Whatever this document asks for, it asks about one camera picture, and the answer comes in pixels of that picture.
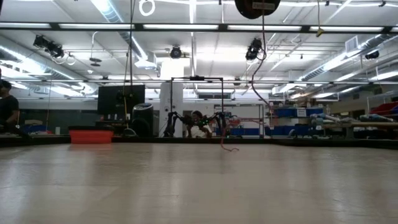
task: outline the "screen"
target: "screen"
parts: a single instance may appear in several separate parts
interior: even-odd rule
[[[132,108],[145,102],[145,85],[126,85],[124,87],[127,113],[132,113]],[[101,86],[98,88],[99,114],[124,114],[123,86]]]

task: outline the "vent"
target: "vent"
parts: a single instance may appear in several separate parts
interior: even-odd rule
[[[221,99],[223,95],[221,93],[200,93],[198,99]],[[224,93],[224,100],[231,99],[230,93]]]
[[[381,94],[381,93],[383,93],[383,89],[382,88],[376,88],[376,89],[373,90],[373,94],[374,95],[378,95],[378,94]]]
[[[358,36],[346,41],[346,52],[350,52],[352,50],[358,50]]]

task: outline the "person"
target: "person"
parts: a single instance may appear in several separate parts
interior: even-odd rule
[[[16,128],[19,114],[18,100],[10,95],[11,83],[0,80],[0,129],[4,132],[18,134],[23,138],[29,135]]]
[[[211,129],[208,125],[198,126],[203,115],[200,111],[192,112],[192,121],[194,125],[187,125],[188,138],[211,138]]]

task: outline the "air duct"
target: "air duct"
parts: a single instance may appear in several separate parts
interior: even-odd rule
[[[99,10],[103,17],[110,23],[122,23],[124,22],[118,11],[116,10],[112,0],[91,0],[94,6]],[[130,32],[121,31],[118,32],[127,44],[130,44]],[[137,55],[139,60],[148,60],[148,56],[137,43],[134,36],[131,36],[131,49]]]
[[[71,70],[66,69],[65,67],[1,36],[0,56],[0,60],[3,62],[13,62],[23,70],[27,70],[32,73],[51,73],[52,75],[47,77],[48,80],[77,80],[76,82],[81,86],[90,88],[90,92],[87,94],[92,94],[98,89],[98,85],[95,83],[82,83],[79,81],[86,79],[86,77],[72,72]]]
[[[317,77],[318,75],[324,74],[329,70],[348,62],[350,59],[354,57],[370,53],[380,44],[390,41],[396,37],[397,37],[396,35],[391,35],[391,34],[379,34],[358,45],[358,48],[356,50],[352,50],[350,52],[342,50],[338,54],[324,60],[322,63],[319,63],[315,68],[311,68],[304,71],[303,75],[298,80],[308,81],[309,79]],[[282,86],[279,88],[279,91],[282,89],[285,91],[289,90],[289,89],[286,90],[286,88]]]

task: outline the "gray floor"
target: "gray floor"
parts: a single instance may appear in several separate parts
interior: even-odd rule
[[[112,144],[0,150],[0,223],[398,223],[398,151]]]

